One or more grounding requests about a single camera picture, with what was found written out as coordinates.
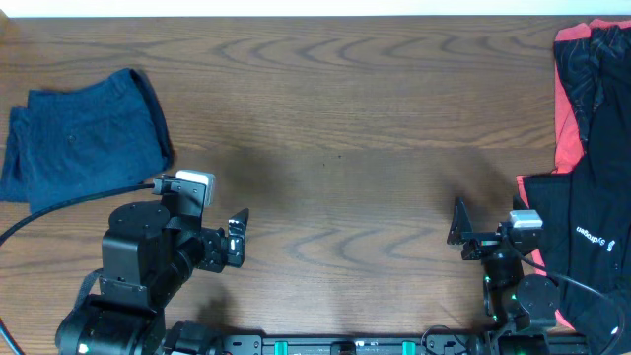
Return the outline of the blue denim shorts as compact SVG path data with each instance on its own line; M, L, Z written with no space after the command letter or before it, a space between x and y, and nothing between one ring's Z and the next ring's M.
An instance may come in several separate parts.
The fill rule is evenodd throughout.
M157 94L130 68L76 91L31 90L8 128L1 198L33 212L138 184L175 160Z

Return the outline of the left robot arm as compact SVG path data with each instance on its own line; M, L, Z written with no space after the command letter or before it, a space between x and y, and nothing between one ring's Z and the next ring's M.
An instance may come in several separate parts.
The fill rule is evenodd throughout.
M193 321L167 327L165 309L196 269L245 261L243 209L227 228L201 225L203 207L174 197L129 203L109 216L102 268L88 275L55 334L61 354L221 354L220 331Z

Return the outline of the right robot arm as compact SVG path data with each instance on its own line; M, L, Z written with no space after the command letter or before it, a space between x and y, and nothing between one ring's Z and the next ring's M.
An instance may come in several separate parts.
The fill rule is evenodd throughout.
M473 230L458 197L447 243L484 270L484 312L494 325L467 342L469 354L549 354L547 331L556 324L560 293L540 274L526 274L523 259L536 250L543 222L534 210L513 210L494 232Z

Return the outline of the red and black garment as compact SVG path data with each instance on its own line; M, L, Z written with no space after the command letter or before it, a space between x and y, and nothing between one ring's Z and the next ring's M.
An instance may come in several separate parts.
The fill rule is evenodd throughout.
M535 260L563 276L558 317L595 354L630 350L630 24L557 34L555 169L519 177L543 220Z

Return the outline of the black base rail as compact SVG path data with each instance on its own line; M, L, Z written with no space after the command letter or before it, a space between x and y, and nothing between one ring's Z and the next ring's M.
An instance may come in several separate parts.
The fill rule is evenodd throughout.
M218 355L421 355L421 354L551 354L588 355L582 335L514 335L498 339L432 326L409 336L272 336L223 334L192 322L180 322L158 348L159 354Z

